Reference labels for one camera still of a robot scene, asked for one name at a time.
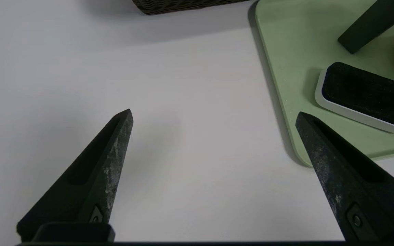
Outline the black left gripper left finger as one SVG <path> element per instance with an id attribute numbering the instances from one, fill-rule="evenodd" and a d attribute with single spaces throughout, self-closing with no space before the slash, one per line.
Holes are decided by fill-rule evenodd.
<path id="1" fill-rule="evenodd" d="M 50 222 L 108 223 L 133 127 L 130 109 L 114 115 L 66 171 L 17 223 L 33 240 Z"/>

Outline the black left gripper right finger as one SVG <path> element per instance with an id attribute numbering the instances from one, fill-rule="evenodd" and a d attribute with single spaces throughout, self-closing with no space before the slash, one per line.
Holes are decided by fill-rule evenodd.
<path id="1" fill-rule="evenodd" d="M 394 243 L 394 177 L 319 118 L 295 126 L 345 241 Z"/>

